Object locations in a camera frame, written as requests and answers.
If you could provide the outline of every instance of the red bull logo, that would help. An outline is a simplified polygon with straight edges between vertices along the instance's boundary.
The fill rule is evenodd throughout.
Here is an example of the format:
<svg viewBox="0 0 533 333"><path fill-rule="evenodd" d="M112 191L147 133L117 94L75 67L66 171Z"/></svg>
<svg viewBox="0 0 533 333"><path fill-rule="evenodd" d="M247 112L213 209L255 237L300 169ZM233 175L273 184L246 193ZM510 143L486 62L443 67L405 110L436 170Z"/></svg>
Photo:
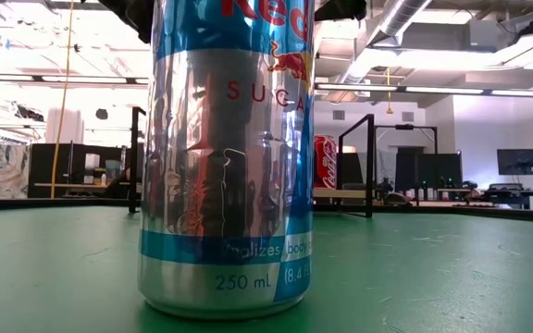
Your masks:
<svg viewBox="0 0 533 333"><path fill-rule="evenodd" d="M270 42L272 49L270 54L275 58L277 63L268 67L268 71L289 70L292 76L309 85L311 79L312 55L309 52L297 53L279 53L279 44L275 41Z"/></svg>
<svg viewBox="0 0 533 333"><path fill-rule="evenodd" d="M285 0L259 0L258 13L250 6L249 1L254 0L221 0L221 15L233 16L237 7L248 19L263 19L278 27L285 26L289 22L295 35L308 42L310 27L307 15L310 0L304 0L304 8L289 8Z"/></svg>

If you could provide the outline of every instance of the green table surface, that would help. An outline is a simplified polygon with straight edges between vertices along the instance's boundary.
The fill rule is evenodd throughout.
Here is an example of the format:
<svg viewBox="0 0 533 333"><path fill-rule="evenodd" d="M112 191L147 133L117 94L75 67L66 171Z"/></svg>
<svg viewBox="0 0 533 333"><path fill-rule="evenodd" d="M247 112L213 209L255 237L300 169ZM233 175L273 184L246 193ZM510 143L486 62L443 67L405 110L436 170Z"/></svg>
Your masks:
<svg viewBox="0 0 533 333"><path fill-rule="evenodd" d="M303 302L239 323L160 314L137 291L126 208L0 211L0 333L531 332L533 222L315 215Z"/></svg>

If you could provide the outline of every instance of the energy drink can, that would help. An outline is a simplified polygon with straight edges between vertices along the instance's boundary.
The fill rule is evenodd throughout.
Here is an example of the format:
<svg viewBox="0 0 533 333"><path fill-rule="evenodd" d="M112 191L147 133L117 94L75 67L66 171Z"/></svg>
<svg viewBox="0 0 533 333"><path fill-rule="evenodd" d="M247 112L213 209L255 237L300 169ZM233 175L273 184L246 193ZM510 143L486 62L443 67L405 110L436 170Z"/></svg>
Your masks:
<svg viewBox="0 0 533 333"><path fill-rule="evenodd" d="M157 309L269 315L310 278L312 0L156 0L139 289Z"/></svg>

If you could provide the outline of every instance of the fluorescent light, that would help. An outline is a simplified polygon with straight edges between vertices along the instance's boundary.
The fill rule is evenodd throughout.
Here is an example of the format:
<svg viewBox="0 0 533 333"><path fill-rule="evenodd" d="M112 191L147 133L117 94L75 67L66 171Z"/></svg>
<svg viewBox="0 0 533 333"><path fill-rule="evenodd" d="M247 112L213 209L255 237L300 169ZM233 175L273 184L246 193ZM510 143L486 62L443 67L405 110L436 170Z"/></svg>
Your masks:
<svg viewBox="0 0 533 333"><path fill-rule="evenodd" d="M435 51L435 50L407 50L398 55L398 59L388 60L394 66L404 68L436 69L436 70L474 70L495 65L495 55L492 53L467 51Z"/></svg>
<svg viewBox="0 0 533 333"><path fill-rule="evenodd" d="M346 92L396 92L398 87L375 84L317 83L316 89Z"/></svg>
<svg viewBox="0 0 533 333"><path fill-rule="evenodd" d="M0 124L0 129L32 129L32 130L45 130L46 125L41 124Z"/></svg>
<svg viewBox="0 0 533 333"><path fill-rule="evenodd" d="M522 90L494 90L490 94L494 96L533 97L533 91Z"/></svg>
<svg viewBox="0 0 533 333"><path fill-rule="evenodd" d="M425 9L416 13L413 18L414 23L432 23L432 24L466 24L471 15L476 15L477 10L462 9Z"/></svg>
<svg viewBox="0 0 533 333"><path fill-rule="evenodd" d="M65 77L43 77L43 80L49 82L65 82ZM126 83L124 78L96 78L96 77L68 77L69 82L73 83Z"/></svg>
<svg viewBox="0 0 533 333"><path fill-rule="evenodd" d="M30 80L32 81L32 76L29 75L0 75L0 80Z"/></svg>
<svg viewBox="0 0 533 333"><path fill-rule="evenodd" d="M408 93L447 93L447 94L482 94L482 89L440 88L440 87L406 87Z"/></svg>
<svg viewBox="0 0 533 333"><path fill-rule="evenodd" d="M88 131L96 131L96 130L105 130L105 131L130 131L130 128L121 128L121 127L107 127L107 128L87 128L85 130Z"/></svg>

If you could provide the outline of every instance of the silver can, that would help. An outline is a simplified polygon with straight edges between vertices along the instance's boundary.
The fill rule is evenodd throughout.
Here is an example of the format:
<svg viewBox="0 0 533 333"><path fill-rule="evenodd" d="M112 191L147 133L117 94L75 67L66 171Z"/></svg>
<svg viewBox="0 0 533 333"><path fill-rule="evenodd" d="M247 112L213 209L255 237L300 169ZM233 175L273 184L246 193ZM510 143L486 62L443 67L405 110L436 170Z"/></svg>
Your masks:
<svg viewBox="0 0 533 333"><path fill-rule="evenodd" d="M298 303L312 274L312 0L157 0L139 289L174 315Z"/></svg>

